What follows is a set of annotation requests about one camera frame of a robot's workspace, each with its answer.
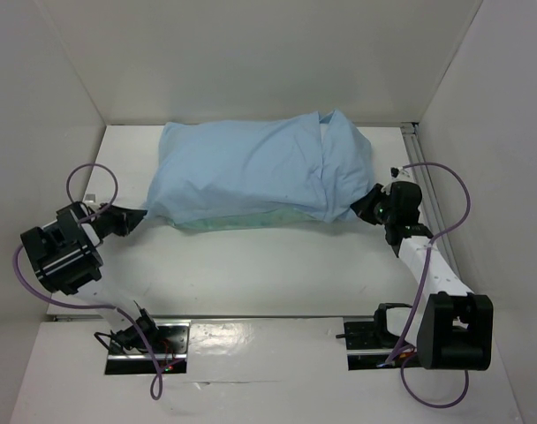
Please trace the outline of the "light blue pillowcase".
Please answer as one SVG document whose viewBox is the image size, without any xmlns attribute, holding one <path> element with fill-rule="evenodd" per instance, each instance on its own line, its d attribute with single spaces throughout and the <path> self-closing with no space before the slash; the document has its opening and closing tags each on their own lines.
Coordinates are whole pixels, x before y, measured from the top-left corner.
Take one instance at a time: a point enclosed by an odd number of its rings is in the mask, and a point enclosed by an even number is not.
<svg viewBox="0 0 537 424">
<path fill-rule="evenodd" d="M 339 110 L 163 128 L 148 219 L 197 231 L 350 221 L 375 183 L 370 141 Z"/>
</svg>

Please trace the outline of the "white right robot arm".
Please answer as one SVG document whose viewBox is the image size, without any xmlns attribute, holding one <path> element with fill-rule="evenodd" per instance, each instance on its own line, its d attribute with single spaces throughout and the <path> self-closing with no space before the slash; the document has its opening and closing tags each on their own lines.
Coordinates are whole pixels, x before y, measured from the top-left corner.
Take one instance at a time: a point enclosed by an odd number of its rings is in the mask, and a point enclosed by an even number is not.
<svg viewBox="0 0 537 424">
<path fill-rule="evenodd" d="M 381 304 L 371 326 L 373 340 L 392 346 L 392 362 L 410 345 L 425 369 L 484 371 L 492 358 L 494 307 L 466 286 L 420 222 L 420 187 L 408 181 L 377 184 L 351 206 L 366 223 L 381 225 L 395 256 L 418 283 L 414 304 Z"/>
</svg>

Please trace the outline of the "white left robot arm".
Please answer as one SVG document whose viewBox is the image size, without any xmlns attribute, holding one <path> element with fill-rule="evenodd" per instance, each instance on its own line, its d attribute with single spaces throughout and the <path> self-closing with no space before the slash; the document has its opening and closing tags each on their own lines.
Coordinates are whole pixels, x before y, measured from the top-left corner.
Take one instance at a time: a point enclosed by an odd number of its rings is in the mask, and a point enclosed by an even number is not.
<svg viewBox="0 0 537 424">
<path fill-rule="evenodd" d="M 159 345 L 161 332 L 137 302 L 102 282 L 103 259 L 97 248 L 109 235 L 130 235 L 146 214 L 109 203 L 94 209 L 74 201 L 60 208 L 53 222 L 20 234 L 21 247 L 41 286 L 84 302 L 73 309 L 98 310 L 109 323 L 110 339 L 119 352 L 151 352 Z"/>
</svg>

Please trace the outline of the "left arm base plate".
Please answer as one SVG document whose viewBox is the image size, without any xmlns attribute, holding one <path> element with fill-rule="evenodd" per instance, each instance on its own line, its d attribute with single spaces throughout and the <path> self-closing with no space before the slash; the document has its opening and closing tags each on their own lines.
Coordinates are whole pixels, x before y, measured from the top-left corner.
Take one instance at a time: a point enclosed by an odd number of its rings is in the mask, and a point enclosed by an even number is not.
<svg viewBox="0 0 537 424">
<path fill-rule="evenodd" d="M 165 375 L 187 371 L 190 322 L 159 322 L 158 331 L 149 340 L 152 352 Z M 132 347 L 122 346 L 116 335 L 96 332 L 95 337 L 107 350 L 105 375 L 154 375 L 155 366 L 140 339 Z"/>
</svg>

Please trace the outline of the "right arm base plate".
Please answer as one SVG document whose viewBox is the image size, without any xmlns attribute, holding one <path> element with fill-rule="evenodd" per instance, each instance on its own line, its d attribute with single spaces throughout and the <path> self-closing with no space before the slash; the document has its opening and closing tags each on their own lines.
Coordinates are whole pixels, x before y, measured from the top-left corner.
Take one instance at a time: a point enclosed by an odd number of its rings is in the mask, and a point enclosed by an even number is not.
<svg viewBox="0 0 537 424">
<path fill-rule="evenodd" d="M 381 334 L 373 321 L 346 321 L 342 334 L 336 339 L 345 342 L 347 365 L 350 371 L 375 370 L 388 358 L 396 345 L 397 336 Z"/>
</svg>

